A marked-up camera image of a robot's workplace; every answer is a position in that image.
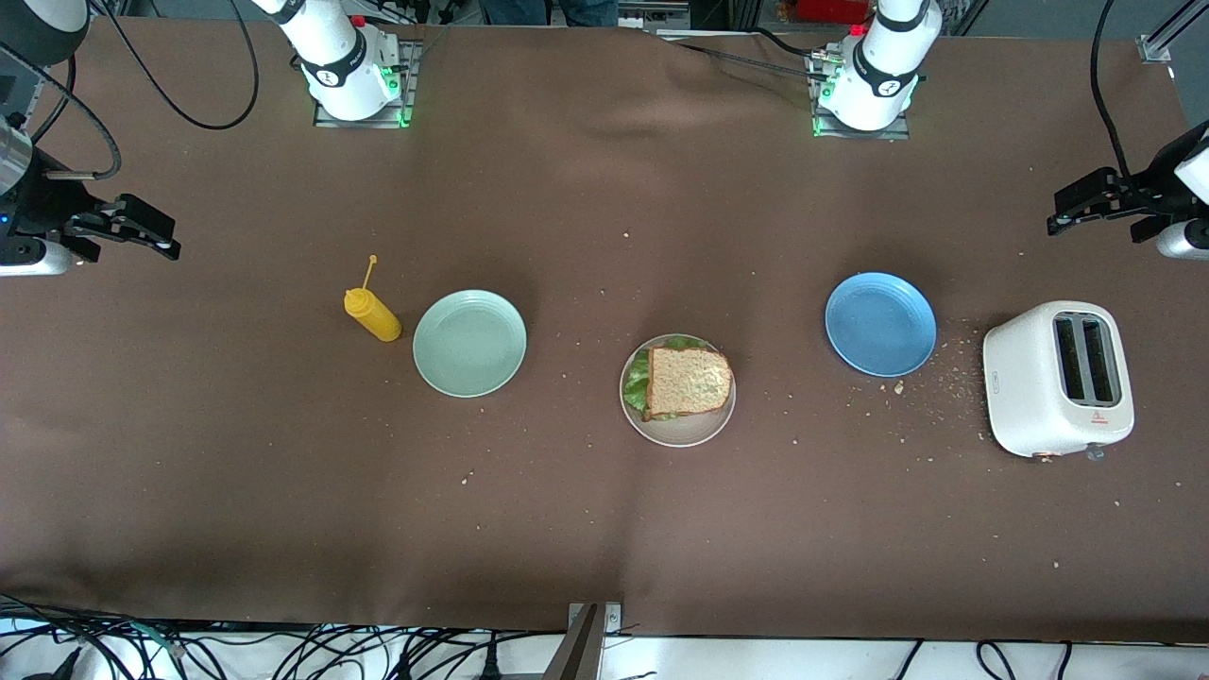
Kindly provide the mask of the yellow squeeze bottle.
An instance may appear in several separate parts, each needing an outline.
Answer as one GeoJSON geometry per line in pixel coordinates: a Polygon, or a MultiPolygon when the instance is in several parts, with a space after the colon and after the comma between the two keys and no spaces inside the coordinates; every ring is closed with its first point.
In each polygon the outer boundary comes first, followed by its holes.
{"type": "Polygon", "coordinates": [[[403,335],[401,322],[375,293],[368,288],[374,266],[378,263],[376,255],[368,257],[366,275],[359,287],[345,292],[345,313],[357,321],[364,329],[382,342],[393,342],[403,335]]]}

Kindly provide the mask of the brown bread slice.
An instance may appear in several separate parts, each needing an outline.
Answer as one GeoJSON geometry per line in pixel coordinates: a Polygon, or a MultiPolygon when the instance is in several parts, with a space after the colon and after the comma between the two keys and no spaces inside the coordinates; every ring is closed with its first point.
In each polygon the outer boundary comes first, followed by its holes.
{"type": "Polygon", "coordinates": [[[656,346],[648,369],[644,420],[717,413],[730,400],[731,365],[712,348],[656,346]]]}

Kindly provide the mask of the green lettuce leaf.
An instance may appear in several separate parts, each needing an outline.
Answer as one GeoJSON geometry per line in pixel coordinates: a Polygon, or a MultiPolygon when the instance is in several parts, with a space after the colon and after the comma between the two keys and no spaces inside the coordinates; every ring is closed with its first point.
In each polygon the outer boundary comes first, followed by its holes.
{"type": "Polygon", "coordinates": [[[635,352],[632,361],[621,376],[621,400],[640,413],[640,417],[650,417],[648,408],[648,390],[650,386],[650,348],[712,348],[707,341],[687,335],[670,335],[656,339],[635,352]]]}

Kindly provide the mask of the blue plate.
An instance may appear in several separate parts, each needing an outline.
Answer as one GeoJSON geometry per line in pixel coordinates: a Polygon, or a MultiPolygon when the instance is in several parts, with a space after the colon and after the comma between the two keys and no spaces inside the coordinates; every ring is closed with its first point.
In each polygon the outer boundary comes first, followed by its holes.
{"type": "Polygon", "coordinates": [[[843,280],[827,299],[825,328],[841,361],[883,379],[920,369],[938,340],[929,298],[907,280],[885,272],[843,280]]]}

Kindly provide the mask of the mint green plate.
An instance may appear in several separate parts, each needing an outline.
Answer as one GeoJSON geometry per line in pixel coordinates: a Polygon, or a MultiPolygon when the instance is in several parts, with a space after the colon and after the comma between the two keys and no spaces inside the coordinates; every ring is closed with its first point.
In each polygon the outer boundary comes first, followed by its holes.
{"type": "Polygon", "coordinates": [[[517,375],[527,345],[522,315],[508,298],[458,290],[420,316],[412,358],[420,378],[436,392],[478,398],[517,375]]]}

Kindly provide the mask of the beige plate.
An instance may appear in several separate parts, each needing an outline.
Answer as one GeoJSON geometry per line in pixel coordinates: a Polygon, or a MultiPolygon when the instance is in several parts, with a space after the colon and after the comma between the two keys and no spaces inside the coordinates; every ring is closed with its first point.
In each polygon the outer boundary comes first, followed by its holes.
{"type": "MultiPolygon", "coordinates": [[[[669,338],[670,335],[687,335],[690,338],[698,338],[698,336],[692,336],[690,334],[664,334],[656,338],[652,338],[644,341],[643,344],[640,344],[638,348],[642,348],[642,346],[647,345],[648,342],[653,344],[654,340],[656,339],[669,338]]],[[[717,348],[717,346],[715,346],[711,342],[708,344],[712,345],[712,351],[717,351],[718,353],[721,353],[721,348],[717,348]]],[[[713,436],[721,434],[722,430],[725,430],[725,425],[728,425],[735,408],[737,408],[737,376],[735,376],[734,371],[733,371],[734,382],[731,384],[730,400],[728,400],[725,407],[723,407],[721,410],[717,410],[717,413],[666,417],[666,420],[643,420],[643,417],[640,417],[640,413],[636,413],[636,410],[629,407],[625,403],[625,400],[621,400],[623,371],[625,371],[625,369],[629,365],[629,362],[632,361],[632,357],[635,352],[638,351],[638,348],[635,348],[635,351],[629,356],[627,361],[623,363],[621,375],[619,375],[619,386],[618,386],[618,400],[619,404],[621,405],[623,417],[626,417],[626,421],[635,432],[638,432],[638,434],[643,436],[644,439],[656,445],[683,449],[704,444],[708,442],[708,439],[712,439],[713,436]]]]}

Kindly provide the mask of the white toaster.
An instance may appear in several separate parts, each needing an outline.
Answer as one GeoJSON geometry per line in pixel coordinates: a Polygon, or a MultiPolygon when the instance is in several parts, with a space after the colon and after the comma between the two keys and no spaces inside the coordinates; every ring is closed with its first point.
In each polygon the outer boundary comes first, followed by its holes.
{"type": "Polygon", "coordinates": [[[1040,304],[987,332],[980,361],[989,422],[1005,451],[1097,457],[1134,430],[1130,370],[1105,307],[1040,304]]]}

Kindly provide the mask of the red box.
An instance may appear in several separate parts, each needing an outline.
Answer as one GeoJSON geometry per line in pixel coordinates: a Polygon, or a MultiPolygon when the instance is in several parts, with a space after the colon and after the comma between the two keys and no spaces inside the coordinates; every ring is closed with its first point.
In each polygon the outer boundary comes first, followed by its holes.
{"type": "Polygon", "coordinates": [[[799,22],[812,25],[863,25],[873,0],[792,0],[799,22]]]}

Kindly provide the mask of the brown tablecloth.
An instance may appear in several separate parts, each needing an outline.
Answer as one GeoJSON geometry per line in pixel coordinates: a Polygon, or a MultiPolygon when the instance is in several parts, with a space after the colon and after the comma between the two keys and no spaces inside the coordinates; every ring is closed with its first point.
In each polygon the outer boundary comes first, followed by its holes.
{"type": "Polygon", "coordinates": [[[255,23],[235,129],[173,115],[109,25],[77,93],[177,263],[0,280],[0,593],[133,617],[553,630],[621,603],[641,634],[1209,641],[1209,263],[1126,221],[1049,237],[1113,160],[1088,44],[935,44],[907,142],[812,137],[809,96],[634,30],[428,29],[406,129],[319,129],[255,23]],[[393,342],[345,313],[368,288],[393,342]],[[841,361],[825,306],[893,273],[936,348],[841,361]],[[522,315],[509,384],[455,398],[412,358],[458,290],[522,315]],[[1101,456],[993,436],[987,332],[1113,315],[1135,423],[1101,456]],[[623,417],[640,344],[737,376],[692,448],[623,417]],[[903,382],[904,392],[893,392],[903,382]]]}

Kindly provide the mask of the person in blue jeans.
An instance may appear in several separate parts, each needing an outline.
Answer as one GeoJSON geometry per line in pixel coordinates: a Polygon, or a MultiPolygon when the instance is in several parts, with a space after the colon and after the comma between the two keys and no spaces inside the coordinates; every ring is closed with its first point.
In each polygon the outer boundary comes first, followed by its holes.
{"type": "Polygon", "coordinates": [[[553,6],[569,27],[618,27],[619,0],[478,0],[488,25],[549,25],[553,6]]]}

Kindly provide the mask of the aluminium frame corner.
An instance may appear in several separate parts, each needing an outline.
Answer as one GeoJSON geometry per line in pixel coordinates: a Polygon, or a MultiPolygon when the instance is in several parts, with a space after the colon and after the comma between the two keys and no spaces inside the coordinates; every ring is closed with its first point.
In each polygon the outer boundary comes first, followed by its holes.
{"type": "Polygon", "coordinates": [[[1162,19],[1149,34],[1136,39],[1136,51],[1139,51],[1144,63],[1169,63],[1172,60],[1170,48],[1184,33],[1201,18],[1209,17],[1209,0],[1182,0],[1175,11],[1162,19]]]}

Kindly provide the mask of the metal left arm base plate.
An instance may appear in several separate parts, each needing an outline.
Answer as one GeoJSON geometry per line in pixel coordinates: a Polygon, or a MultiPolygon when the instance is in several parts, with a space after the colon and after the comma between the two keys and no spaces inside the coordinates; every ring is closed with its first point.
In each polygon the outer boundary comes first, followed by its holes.
{"type": "Polygon", "coordinates": [[[829,42],[804,59],[810,85],[812,134],[873,142],[907,142],[910,138],[906,110],[919,75],[907,80],[864,81],[851,67],[849,42],[829,42]]]}

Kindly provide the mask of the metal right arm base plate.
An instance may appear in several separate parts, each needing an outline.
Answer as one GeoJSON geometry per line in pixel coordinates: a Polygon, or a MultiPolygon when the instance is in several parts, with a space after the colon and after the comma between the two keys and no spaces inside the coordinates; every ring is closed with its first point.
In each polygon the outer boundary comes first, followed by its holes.
{"type": "Polygon", "coordinates": [[[375,56],[337,94],[314,96],[316,128],[409,128],[420,83],[423,42],[382,35],[375,56]]]}

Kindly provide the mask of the silver metal bracket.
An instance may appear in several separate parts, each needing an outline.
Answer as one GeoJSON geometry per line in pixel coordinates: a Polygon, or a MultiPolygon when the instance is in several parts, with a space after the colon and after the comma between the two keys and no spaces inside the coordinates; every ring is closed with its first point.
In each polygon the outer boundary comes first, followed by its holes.
{"type": "MultiPolygon", "coordinates": [[[[586,606],[588,603],[569,604],[567,630],[571,629],[571,626],[575,624],[580,611],[586,606]]],[[[600,611],[604,612],[604,636],[618,636],[623,628],[621,603],[597,603],[597,606],[600,611]]]]}

